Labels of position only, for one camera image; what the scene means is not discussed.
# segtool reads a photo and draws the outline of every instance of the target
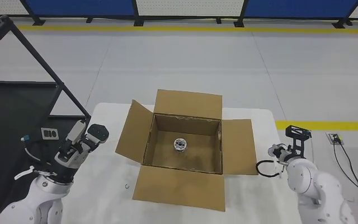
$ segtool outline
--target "power outlet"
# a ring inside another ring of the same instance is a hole
[[[327,133],[326,133],[326,136],[327,136],[327,138],[328,138],[330,144],[335,144],[335,145],[337,145],[337,146],[340,145],[338,142],[334,142],[335,135],[338,135],[338,137],[339,137],[340,140],[341,140],[341,144],[344,145],[343,139],[342,139],[342,137],[341,137],[338,133],[330,133],[330,132],[327,132]]]

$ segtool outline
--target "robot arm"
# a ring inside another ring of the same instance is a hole
[[[98,124],[92,124],[87,133],[84,121],[78,121],[68,133],[65,143],[49,166],[49,170],[38,171],[33,166],[15,176],[18,179],[31,172],[40,175],[30,185],[26,198],[9,204],[0,214],[0,223],[8,224],[59,224],[61,223],[65,197],[73,184],[73,177],[88,154],[101,143],[105,143],[109,133]]]
[[[340,182],[331,174],[321,172],[316,165],[303,157],[304,141],[310,132],[294,126],[286,129],[294,145],[273,145],[268,154],[286,167],[288,184],[298,196],[298,211],[302,224],[353,224],[351,208],[342,196]]]

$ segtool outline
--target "small object in box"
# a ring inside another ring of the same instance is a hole
[[[177,138],[174,141],[174,149],[175,151],[182,153],[185,148],[186,148],[187,144],[186,144],[186,140],[183,138]]]

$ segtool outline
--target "cardboard box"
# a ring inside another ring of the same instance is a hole
[[[219,95],[158,90],[153,113],[133,100],[116,153],[142,164],[135,200],[225,211],[223,174],[257,175],[251,120],[222,120]]]

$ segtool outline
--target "cable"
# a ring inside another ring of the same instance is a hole
[[[348,154],[347,154],[345,148],[343,147],[342,143],[339,142],[339,144],[340,144],[340,146],[342,147],[343,152],[345,152],[345,154],[346,154],[346,156],[347,156],[347,158],[348,158],[349,166],[350,166],[350,168],[351,168],[351,171],[352,171],[352,173],[353,173],[353,176],[354,176],[354,178],[356,179],[356,181],[358,182],[357,176],[356,176],[356,174],[355,174],[355,172],[354,172],[354,170],[353,170],[353,166],[352,166],[351,159],[349,158],[349,156],[348,156]]]
[[[356,174],[355,174],[355,172],[354,172],[354,170],[353,170],[353,166],[352,166],[351,159],[349,158],[349,156],[348,156],[348,154],[347,154],[347,152],[346,152],[346,149],[343,147],[342,141],[341,141],[340,137],[338,136],[338,134],[333,135],[333,145],[334,145],[335,142],[337,142],[338,144],[340,144],[340,146],[342,147],[344,153],[346,154],[346,156],[347,156],[347,158],[348,158],[349,166],[350,166],[350,168],[351,168],[351,171],[352,171],[352,173],[353,173],[353,176],[354,176],[354,178],[356,179],[356,181],[358,182],[357,176],[356,176]]]
[[[352,181],[352,179],[349,178],[349,176],[348,176],[348,175],[346,174],[346,172],[343,170],[343,168],[342,168],[340,162],[338,162],[337,155],[336,155],[336,146],[335,146],[335,143],[334,143],[334,142],[333,142],[333,151],[335,152],[336,161],[337,161],[337,163],[338,163],[338,166],[341,168],[342,172],[343,172],[343,173],[345,174],[345,176],[349,179],[349,181],[352,182],[352,183],[358,188],[358,185],[357,185],[356,183],[354,183],[354,182]]]
[[[257,171],[261,176],[265,176],[265,177],[267,177],[267,178],[274,178],[274,177],[280,175],[279,172],[277,172],[277,173],[275,173],[275,174],[273,174],[273,175],[266,175],[266,174],[263,174],[262,172],[260,172],[260,171],[258,170],[258,166],[259,166],[260,164],[264,163],[264,162],[274,162],[274,160],[261,160],[260,162],[256,163],[256,171]]]

